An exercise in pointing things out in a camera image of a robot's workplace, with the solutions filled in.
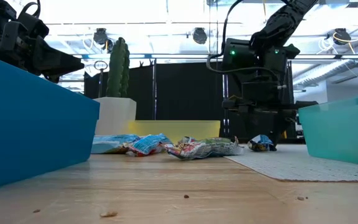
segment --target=wooden table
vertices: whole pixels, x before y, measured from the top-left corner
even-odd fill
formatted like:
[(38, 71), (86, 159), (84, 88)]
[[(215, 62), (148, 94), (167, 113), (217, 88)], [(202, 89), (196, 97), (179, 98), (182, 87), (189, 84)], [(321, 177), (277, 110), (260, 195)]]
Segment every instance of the wooden table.
[(0, 223), (358, 224), (358, 184), (279, 182), (225, 158), (98, 155), (0, 187)]

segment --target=teal bin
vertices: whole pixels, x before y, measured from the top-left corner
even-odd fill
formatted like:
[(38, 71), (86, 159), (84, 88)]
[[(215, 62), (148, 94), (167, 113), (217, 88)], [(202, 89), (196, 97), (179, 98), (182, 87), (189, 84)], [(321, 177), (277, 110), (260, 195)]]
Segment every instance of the teal bin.
[(0, 61), (0, 186), (90, 157), (99, 103)]
[(358, 164), (358, 97), (299, 110), (309, 155)]

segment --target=debris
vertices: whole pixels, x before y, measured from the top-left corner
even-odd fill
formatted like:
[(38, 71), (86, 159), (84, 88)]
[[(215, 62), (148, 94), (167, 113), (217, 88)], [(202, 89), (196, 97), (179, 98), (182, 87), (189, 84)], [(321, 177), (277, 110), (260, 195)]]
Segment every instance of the debris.
[(108, 218), (108, 217), (115, 217), (117, 216), (118, 212), (105, 212), (100, 214), (100, 217), (102, 218)]

